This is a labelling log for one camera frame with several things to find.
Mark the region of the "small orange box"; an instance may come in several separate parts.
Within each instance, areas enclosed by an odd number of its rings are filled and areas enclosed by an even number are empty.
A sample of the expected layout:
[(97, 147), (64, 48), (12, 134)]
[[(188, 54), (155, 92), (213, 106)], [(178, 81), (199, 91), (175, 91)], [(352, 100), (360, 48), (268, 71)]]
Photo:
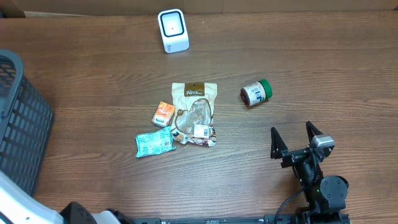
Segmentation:
[(161, 101), (152, 118), (152, 122), (164, 128), (169, 125), (170, 120), (174, 115), (174, 112), (175, 112), (174, 105)]

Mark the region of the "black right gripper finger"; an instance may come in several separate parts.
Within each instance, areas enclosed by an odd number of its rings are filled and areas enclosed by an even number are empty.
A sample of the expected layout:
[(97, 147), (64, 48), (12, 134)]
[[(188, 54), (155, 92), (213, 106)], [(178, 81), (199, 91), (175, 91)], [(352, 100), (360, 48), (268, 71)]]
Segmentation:
[(280, 159), (288, 152), (288, 147), (275, 127), (271, 128), (271, 159)]
[(307, 135), (308, 135), (308, 140), (310, 143), (319, 143), (320, 138), (323, 137), (323, 133), (318, 130), (311, 121), (306, 122), (306, 129), (307, 129)]

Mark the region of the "teal snack packet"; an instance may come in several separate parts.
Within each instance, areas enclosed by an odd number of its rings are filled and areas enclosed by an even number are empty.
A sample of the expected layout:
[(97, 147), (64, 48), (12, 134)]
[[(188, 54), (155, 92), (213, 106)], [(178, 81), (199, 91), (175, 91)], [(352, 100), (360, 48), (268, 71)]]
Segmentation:
[(173, 141), (170, 126), (154, 133), (139, 134), (136, 136), (136, 157), (154, 156), (173, 151), (176, 149)]

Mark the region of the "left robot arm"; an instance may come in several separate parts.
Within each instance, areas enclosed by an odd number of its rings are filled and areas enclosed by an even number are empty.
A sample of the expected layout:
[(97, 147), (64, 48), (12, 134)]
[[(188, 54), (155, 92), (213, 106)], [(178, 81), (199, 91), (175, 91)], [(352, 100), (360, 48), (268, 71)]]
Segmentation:
[(2, 224), (122, 224), (132, 221), (110, 210), (92, 214), (77, 202), (69, 203), (61, 212), (39, 203), (6, 174), (1, 173)]

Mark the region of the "beige snack pouch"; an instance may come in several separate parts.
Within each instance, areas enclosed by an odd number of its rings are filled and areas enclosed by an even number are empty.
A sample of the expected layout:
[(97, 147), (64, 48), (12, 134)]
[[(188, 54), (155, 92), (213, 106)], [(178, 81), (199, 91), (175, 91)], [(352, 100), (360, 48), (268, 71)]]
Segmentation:
[(172, 99), (175, 107), (171, 124), (172, 137), (181, 144), (213, 147), (216, 144), (214, 127), (215, 83), (173, 83)]

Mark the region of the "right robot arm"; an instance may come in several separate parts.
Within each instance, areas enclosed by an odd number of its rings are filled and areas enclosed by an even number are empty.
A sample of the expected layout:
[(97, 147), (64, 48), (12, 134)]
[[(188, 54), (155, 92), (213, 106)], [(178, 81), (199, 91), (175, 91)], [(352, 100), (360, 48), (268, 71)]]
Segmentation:
[[(271, 158), (281, 159), (283, 168), (292, 168), (301, 189), (286, 199), (274, 215), (265, 215), (264, 222), (349, 223), (349, 215), (341, 212), (346, 208), (348, 181), (338, 175), (324, 176), (320, 167), (324, 158), (331, 154), (335, 141), (310, 121), (306, 122), (306, 130), (309, 144), (290, 151), (276, 128), (271, 128)], [(294, 214), (282, 215), (283, 208), (300, 194), (304, 194), (307, 206), (296, 209)]]

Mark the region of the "green lid jar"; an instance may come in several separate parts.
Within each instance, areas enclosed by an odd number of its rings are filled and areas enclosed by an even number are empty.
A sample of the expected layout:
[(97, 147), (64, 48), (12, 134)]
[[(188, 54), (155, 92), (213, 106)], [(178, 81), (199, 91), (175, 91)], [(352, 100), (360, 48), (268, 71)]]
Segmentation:
[(241, 89), (241, 98), (247, 106), (254, 106), (273, 96), (271, 84), (267, 80), (259, 80)]

